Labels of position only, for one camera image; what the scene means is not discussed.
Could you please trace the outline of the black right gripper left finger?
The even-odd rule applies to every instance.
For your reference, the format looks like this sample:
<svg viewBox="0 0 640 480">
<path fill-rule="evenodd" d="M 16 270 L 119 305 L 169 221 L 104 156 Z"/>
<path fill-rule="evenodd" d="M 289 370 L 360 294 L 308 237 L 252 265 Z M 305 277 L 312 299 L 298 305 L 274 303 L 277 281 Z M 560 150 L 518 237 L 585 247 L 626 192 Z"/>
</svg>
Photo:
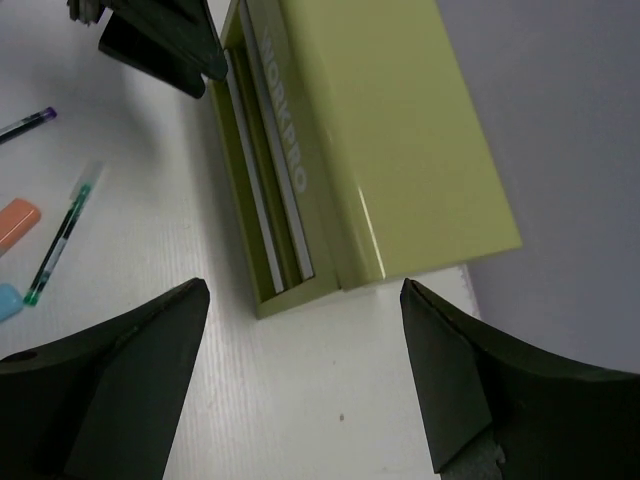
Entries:
<svg viewBox="0 0 640 480">
<path fill-rule="evenodd" d="M 2 478 L 162 478 L 208 308 L 207 284 L 193 278 L 3 358 Z"/>
</svg>

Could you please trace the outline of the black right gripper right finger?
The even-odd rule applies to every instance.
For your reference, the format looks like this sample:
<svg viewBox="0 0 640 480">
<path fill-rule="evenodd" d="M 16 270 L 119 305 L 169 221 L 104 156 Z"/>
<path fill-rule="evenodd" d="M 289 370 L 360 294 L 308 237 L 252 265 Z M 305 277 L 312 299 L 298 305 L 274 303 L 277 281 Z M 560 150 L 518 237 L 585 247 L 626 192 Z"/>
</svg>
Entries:
<svg viewBox="0 0 640 480">
<path fill-rule="evenodd" d="M 460 310 L 400 293 L 433 470 L 443 479 L 635 479 L 639 378 L 571 360 Z"/>
</svg>

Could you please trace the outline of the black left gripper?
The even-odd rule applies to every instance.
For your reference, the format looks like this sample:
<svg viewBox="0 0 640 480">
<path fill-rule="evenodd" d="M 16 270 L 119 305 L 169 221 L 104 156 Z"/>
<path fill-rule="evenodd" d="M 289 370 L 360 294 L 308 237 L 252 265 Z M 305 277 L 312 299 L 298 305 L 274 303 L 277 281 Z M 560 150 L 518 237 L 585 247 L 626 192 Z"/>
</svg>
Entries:
<svg viewBox="0 0 640 480">
<path fill-rule="evenodd" d="M 99 41 L 107 56 L 193 97 L 201 77 L 223 80 L 228 67 L 207 1 L 67 0 L 69 18 L 97 24 L 113 15 Z"/>
</svg>

